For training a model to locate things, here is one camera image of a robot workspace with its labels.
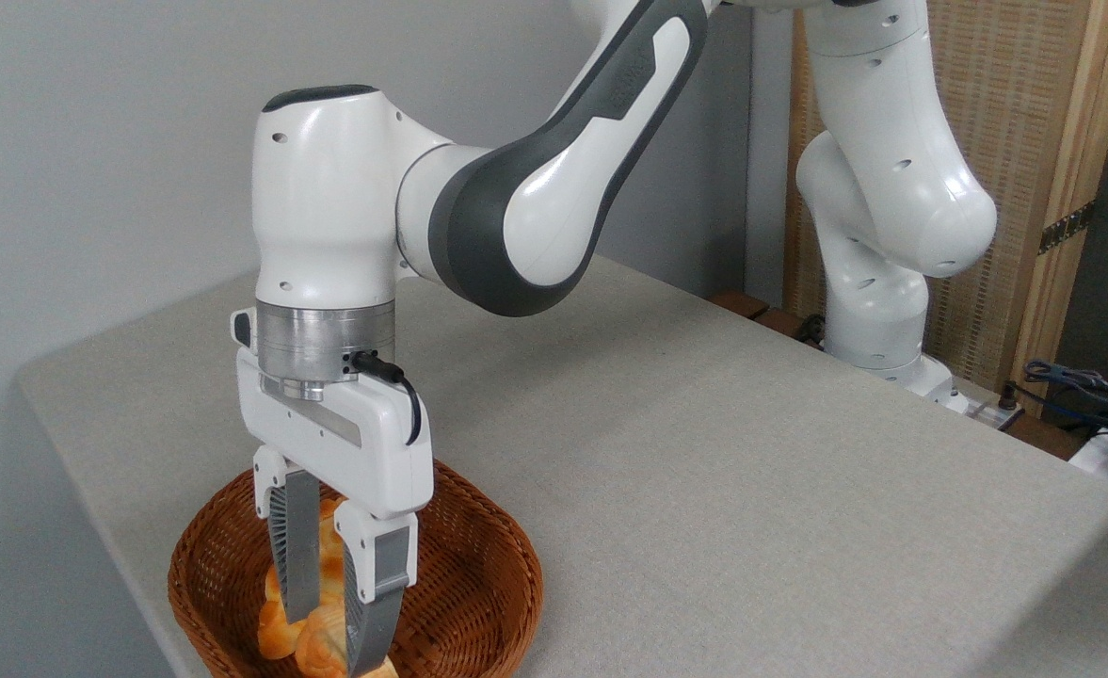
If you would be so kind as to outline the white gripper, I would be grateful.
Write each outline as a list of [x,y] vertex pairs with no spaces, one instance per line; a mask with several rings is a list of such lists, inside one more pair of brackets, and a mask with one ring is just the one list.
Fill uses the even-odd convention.
[[407,587],[419,566],[419,520],[433,493],[425,407],[392,364],[391,309],[243,309],[236,382],[287,622],[320,600],[320,481],[347,501],[343,540],[348,677],[389,655]]

